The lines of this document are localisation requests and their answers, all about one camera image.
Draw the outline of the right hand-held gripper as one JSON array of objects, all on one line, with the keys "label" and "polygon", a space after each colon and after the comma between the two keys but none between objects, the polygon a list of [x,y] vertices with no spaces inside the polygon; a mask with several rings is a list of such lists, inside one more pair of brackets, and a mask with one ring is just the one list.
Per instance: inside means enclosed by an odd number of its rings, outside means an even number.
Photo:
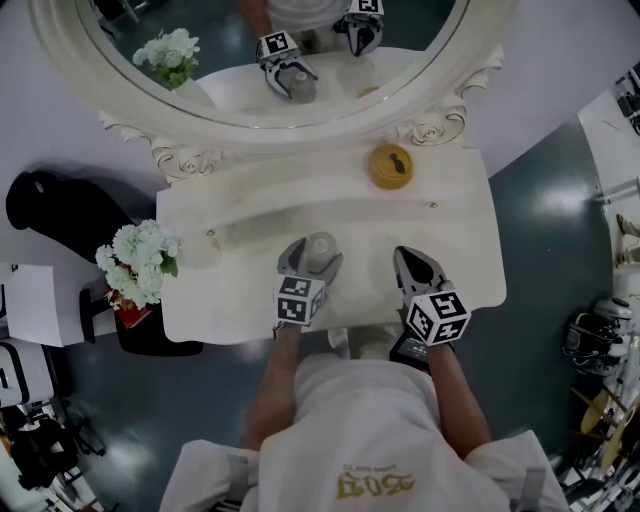
[{"label": "right hand-held gripper", "polygon": [[398,310],[402,334],[389,352],[392,362],[429,373],[427,349],[459,340],[471,318],[442,266],[408,246],[393,252],[397,286],[402,292]]}]

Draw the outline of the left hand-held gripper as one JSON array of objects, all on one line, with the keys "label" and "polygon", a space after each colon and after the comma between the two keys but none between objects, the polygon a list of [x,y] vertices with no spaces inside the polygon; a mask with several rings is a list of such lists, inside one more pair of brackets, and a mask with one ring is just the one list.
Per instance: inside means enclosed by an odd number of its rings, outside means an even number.
[{"label": "left hand-held gripper", "polygon": [[326,286],[335,280],[344,260],[336,254],[319,272],[307,277],[296,276],[307,239],[302,237],[290,244],[277,260],[273,288],[274,329],[283,325],[297,325],[309,331],[325,302]]}]

